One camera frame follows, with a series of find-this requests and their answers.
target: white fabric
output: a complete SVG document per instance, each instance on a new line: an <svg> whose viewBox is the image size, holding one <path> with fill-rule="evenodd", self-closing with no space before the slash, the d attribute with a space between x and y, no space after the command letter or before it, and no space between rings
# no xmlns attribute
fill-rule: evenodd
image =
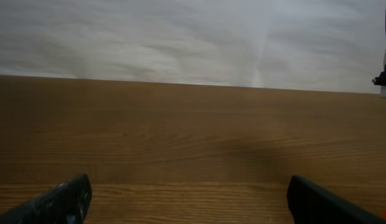
<svg viewBox="0 0 386 224"><path fill-rule="evenodd" d="M385 0L0 0L0 74L377 93Z"/></svg>

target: table top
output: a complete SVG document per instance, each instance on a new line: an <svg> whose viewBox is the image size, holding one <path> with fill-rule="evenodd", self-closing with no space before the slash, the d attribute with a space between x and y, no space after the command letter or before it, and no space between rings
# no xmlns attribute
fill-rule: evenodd
<svg viewBox="0 0 386 224"><path fill-rule="evenodd" d="M0 76L0 213L80 173L85 223L293 223L293 174L378 214L386 99Z"/></svg>

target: white paper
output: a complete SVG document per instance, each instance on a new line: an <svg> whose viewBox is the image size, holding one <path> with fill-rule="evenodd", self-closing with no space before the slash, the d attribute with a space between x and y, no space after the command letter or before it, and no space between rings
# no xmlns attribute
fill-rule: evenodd
<svg viewBox="0 0 386 224"><path fill-rule="evenodd" d="M377 93L385 0L0 0L0 74Z"/></svg>

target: crease in white backdrop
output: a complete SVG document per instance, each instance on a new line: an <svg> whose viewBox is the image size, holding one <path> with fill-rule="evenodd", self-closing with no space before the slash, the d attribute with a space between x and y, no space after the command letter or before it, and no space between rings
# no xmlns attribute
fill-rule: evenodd
<svg viewBox="0 0 386 224"><path fill-rule="evenodd" d="M0 0L0 74L377 93L385 0Z"/></svg>

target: wooden table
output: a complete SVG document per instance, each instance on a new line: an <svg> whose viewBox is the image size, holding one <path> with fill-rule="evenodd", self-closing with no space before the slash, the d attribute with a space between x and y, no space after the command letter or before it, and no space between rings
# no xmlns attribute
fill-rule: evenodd
<svg viewBox="0 0 386 224"><path fill-rule="evenodd" d="M379 213L386 99L0 76L0 213L78 173L85 223L292 223L293 174Z"/></svg>

